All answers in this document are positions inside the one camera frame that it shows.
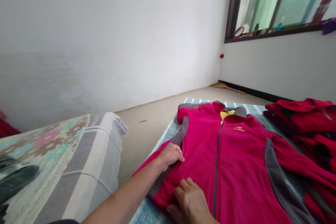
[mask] pink fleece jacket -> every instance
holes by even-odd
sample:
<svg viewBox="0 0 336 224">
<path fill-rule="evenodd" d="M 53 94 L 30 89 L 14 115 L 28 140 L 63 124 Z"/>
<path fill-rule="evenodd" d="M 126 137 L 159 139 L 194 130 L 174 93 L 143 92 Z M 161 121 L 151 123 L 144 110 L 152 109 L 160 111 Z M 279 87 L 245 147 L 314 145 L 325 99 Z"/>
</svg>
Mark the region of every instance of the pink fleece jacket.
<svg viewBox="0 0 336 224">
<path fill-rule="evenodd" d="M 222 120 L 220 112 L 232 109 L 235 114 Z M 190 177 L 204 191 L 210 212 L 222 224 L 315 223 L 306 207 L 322 214 L 323 223 L 336 223 L 336 176 L 263 129 L 254 116 L 246 116 L 244 107 L 225 108 L 218 101 L 181 104 L 177 119 L 181 130 L 139 168 L 169 142 L 181 146 L 185 161 L 162 173 L 148 194 L 163 212 L 177 204 L 174 188 Z M 281 167 L 305 178 L 306 206 Z"/>
</svg>

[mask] purple object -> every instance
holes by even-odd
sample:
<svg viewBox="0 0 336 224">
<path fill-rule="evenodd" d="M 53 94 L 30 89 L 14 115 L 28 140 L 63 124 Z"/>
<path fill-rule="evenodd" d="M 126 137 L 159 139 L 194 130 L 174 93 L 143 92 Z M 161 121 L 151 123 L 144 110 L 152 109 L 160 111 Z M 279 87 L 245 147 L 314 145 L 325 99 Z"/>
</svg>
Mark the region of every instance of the purple object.
<svg viewBox="0 0 336 224">
<path fill-rule="evenodd" d="M 328 19 L 322 24 L 322 35 L 336 31 L 336 18 Z"/>
</svg>

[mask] bottle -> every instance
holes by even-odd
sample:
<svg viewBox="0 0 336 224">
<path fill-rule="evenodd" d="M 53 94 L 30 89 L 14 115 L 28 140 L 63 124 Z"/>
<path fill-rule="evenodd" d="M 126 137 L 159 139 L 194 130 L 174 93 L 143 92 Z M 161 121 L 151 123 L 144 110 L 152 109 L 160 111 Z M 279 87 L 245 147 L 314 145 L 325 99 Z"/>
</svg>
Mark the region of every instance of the bottle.
<svg viewBox="0 0 336 224">
<path fill-rule="evenodd" d="M 275 30 L 276 32 L 281 31 L 284 20 L 285 20 L 285 17 L 282 17 L 280 24 L 278 24 L 278 26 L 276 27 L 276 30 Z"/>
<path fill-rule="evenodd" d="M 254 28 L 253 36 L 257 35 L 257 31 L 259 29 L 259 24 L 257 24 Z"/>
</svg>

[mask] tiled floor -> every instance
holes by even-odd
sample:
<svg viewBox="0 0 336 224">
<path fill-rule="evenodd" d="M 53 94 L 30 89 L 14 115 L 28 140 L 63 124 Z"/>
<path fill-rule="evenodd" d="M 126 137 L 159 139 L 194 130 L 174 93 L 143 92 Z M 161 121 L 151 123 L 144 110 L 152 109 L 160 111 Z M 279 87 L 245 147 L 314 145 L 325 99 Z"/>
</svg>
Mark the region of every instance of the tiled floor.
<svg viewBox="0 0 336 224">
<path fill-rule="evenodd" d="M 129 180 L 131 175 L 142 165 L 176 114 L 177 107 L 186 97 L 255 105 L 271 103 L 249 94 L 239 94 L 226 89 L 206 87 L 117 112 L 116 114 L 121 117 L 129 128 L 129 132 L 122 136 L 123 150 L 118 175 L 119 185 Z"/>
</svg>

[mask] jacket zipper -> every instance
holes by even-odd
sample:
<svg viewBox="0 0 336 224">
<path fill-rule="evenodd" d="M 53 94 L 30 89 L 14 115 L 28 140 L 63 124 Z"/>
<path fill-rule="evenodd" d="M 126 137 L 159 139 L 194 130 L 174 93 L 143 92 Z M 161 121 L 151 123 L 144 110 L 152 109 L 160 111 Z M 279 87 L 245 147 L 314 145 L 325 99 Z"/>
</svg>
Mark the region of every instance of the jacket zipper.
<svg viewBox="0 0 336 224">
<path fill-rule="evenodd" d="M 217 153 L 216 153 L 216 172 L 215 172 L 215 190 L 214 190 L 214 195 L 213 195 L 213 211 L 212 211 L 212 216 L 216 219 L 216 196 L 217 196 L 217 166 L 218 166 L 218 149 L 219 149 L 219 137 L 221 135 L 221 130 L 223 127 L 223 121 L 224 119 L 222 119 L 222 121 L 220 122 L 220 129 L 218 132 L 218 138 L 217 138 Z"/>
</svg>

